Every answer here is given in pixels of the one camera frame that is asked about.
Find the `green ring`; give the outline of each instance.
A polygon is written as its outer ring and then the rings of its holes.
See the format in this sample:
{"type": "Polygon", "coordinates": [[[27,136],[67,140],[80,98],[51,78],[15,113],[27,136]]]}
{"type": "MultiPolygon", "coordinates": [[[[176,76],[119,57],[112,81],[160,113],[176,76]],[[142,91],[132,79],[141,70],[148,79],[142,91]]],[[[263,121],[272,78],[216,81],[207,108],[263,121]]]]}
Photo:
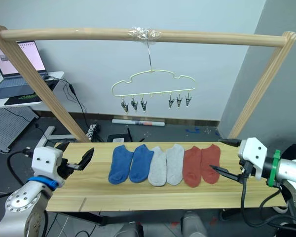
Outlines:
{"type": "Polygon", "coordinates": [[[268,181],[268,185],[270,187],[273,187],[273,185],[274,185],[275,175],[276,175],[276,171],[277,171],[277,165],[278,165],[278,162],[280,161],[280,157],[281,157],[281,151],[275,150],[275,153],[273,155],[273,164],[272,164],[272,169],[271,169],[271,173],[270,173],[270,178],[268,181]]]}

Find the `gray sock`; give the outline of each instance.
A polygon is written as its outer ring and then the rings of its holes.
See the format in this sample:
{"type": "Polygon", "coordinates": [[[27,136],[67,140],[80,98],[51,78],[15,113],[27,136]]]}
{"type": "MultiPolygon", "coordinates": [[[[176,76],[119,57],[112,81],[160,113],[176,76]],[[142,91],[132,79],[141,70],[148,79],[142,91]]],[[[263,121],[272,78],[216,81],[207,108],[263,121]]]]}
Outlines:
{"type": "Polygon", "coordinates": [[[163,186],[167,180],[166,153],[160,147],[154,147],[152,151],[154,153],[150,163],[148,180],[154,186],[163,186]]]}
{"type": "Polygon", "coordinates": [[[167,149],[167,183],[177,185],[181,182],[183,175],[184,148],[179,144],[174,144],[167,149]]]}

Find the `gray wall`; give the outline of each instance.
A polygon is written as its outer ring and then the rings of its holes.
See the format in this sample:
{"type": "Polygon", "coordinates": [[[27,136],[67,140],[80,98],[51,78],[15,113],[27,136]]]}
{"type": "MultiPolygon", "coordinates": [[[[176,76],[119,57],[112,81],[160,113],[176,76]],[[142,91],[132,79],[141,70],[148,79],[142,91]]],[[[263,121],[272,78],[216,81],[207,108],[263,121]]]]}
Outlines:
{"type": "MultiPolygon", "coordinates": [[[[296,32],[296,0],[267,0],[256,34],[281,35],[284,31],[296,32]]],[[[230,133],[272,52],[264,47],[248,49],[219,125],[224,137],[230,133]]],[[[296,43],[239,138],[253,136],[270,149],[284,150],[296,143],[296,43]]]]}
{"type": "MultiPolygon", "coordinates": [[[[9,29],[48,27],[109,27],[239,32],[252,34],[265,0],[0,0],[0,25],[9,29]]],[[[45,40],[37,41],[49,71],[64,71],[89,113],[124,115],[121,99],[111,86],[149,69],[147,46],[131,41],[45,40]]],[[[151,45],[152,66],[194,77],[198,87],[188,108],[169,106],[169,95],[146,96],[147,112],[139,108],[131,116],[220,120],[248,47],[188,43],[151,45]]],[[[188,80],[173,80],[154,73],[120,84],[122,94],[191,88],[188,80]]],[[[79,105],[64,96],[62,85],[55,94],[71,112],[79,105]]],[[[49,110],[35,106],[35,110],[49,110]]]]}

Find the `wooden frame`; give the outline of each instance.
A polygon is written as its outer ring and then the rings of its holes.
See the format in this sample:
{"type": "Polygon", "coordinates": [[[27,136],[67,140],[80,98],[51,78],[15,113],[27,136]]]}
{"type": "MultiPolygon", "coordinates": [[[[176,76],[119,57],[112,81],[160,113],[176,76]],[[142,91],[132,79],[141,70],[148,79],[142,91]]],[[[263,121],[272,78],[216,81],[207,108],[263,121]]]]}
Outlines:
{"type": "MultiPolygon", "coordinates": [[[[89,142],[78,124],[63,107],[54,93],[41,79],[16,41],[18,40],[136,40],[131,29],[67,28],[8,30],[0,26],[0,49],[24,77],[31,88],[50,108],[53,114],[80,142],[89,142]]],[[[296,33],[284,32],[282,36],[250,35],[236,33],[210,33],[196,31],[158,30],[156,42],[211,43],[276,47],[275,52],[252,91],[247,103],[234,124],[229,138],[239,135],[250,115],[280,69],[295,40],[296,33]]]]}

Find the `floor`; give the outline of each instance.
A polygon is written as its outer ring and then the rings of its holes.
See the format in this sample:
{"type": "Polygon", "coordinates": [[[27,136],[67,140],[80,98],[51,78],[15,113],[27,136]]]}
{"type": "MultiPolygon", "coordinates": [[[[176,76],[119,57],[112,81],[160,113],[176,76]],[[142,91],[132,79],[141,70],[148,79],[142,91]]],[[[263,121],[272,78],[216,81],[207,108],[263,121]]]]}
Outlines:
{"type": "MultiPolygon", "coordinates": [[[[67,130],[55,118],[39,118],[35,121],[39,124],[39,128],[45,130],[48,126],[55,126],[54,134],[67,134],[67,130]]],[[[35,128],[35,122],[32,122],[19,138],[12,144],[11,151],[19,151],[25,147],[34,148],[42,136],[42,132],[35,128]]],[[[79,125],[87,130],[83,120],[77,119],[79,125]]],[[[215,127],[195,127],[184,125],[166,125],[165,127],[156,126],[137,126],[112,124],[110,121],[104,120],[89,120],[89,123],[96,123],[101,126],[99,135],[103,140],[107,140],[107,136],[111,134],[127,133],[127,128],[130,128],[133,141],[140,141],[144,138],[144,142],[188,142],[188,141],[217,141],[220,137],[215,127]]],[[[0,192],[11,192],[19,188],[18,183],[13,179],[6,167],[6,158],[8,154],[0,153],[0,192]]],[[[33,172],[31,170],[31,160],[22,155],[16,155],[12,159],[12,166],[15,172],[26,181],[33,172]]],[[[5,198],[0,199],[0,220],[4,214],[5,198]]],[[[161,210],[161,211],[121,211],[121,212],[102,212],[96,213],[111,217],[110,224],[100,227],[96,226],[93,237],[113,237],[122,227],[123,223],[130,221],[140,222],[144,227],[145,237],[181,237],[180,218],[186,210],[161,210]]],[[[274,236],[274,229],[270,226],[261,228],[248,227],[242,220],[240,215],[235,215],[229,221],[219,220],[219,210],[203,209],[195,210],[195,212],[203,220],[210,237],[224,236],[237,237],[243,236],[274,236]]],[[[273,209],[267,208],[266,213],[274,214],[273,209]]],[[[49,227],[54,220],[56,213],[49,213],[49,227]]],[[[256,209],[248,210],[249,218],[254,222],[258,222],[258,212],[256,209]]],[[[88,233],[94,228],[95,224],[69,217],[63,214],[58,214],[55,223],[53,224],[49,237],[74,237],[79,231],[85,230],[88,233]]],[[[86,233],[80,233],[79,236],[87,236],[86,233]]]]}

